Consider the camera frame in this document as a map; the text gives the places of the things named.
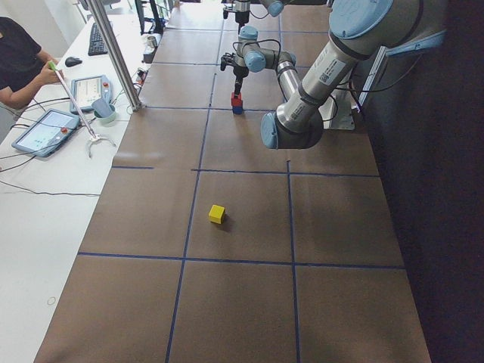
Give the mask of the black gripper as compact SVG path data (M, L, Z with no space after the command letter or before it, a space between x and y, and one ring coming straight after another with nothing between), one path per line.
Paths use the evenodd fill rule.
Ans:
M240 32L241 28L243 27L242 23L249 22L249 11L236 11L235 12L235 21L239 23L238 25L238 32Z
M233 98L240 98L240 92L242 88L242 79L248 76L248 68L242 67L238 64L233 66L233 73L236 76L236 80L234 82L234 91L233 91Z

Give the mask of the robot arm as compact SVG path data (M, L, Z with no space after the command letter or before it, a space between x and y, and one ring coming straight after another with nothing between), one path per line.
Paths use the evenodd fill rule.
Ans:
M359 62L384 46L398 53L437 48L445 35L446 1L328 1L329 40L303 78L288 52L261 48L258 31L242 26L237 50L222 64L242 74L276 72L285 102L262 118L260 135L269 149L306 149L319 142L324 131L320 107Z
M277 17L281 12L289 5L303 6L303 5L326 5L332 3L332 1L300 1L300 0L268 0L268 1L251 1L251 0L234 0L234 1L222 1L224 5L222 9L222 16L224 20L228 19L229 14L234 14L235 22L240 30L243 26L247 25L251 16L251 5L261 5L266 10L266 15L262 16L262 19L267 15Z

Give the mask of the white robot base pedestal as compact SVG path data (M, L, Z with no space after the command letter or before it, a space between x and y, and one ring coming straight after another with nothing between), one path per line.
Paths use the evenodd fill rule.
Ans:
M324 129L354 130L352 116L352 97L346 91L335 90L325 103L319 107Z

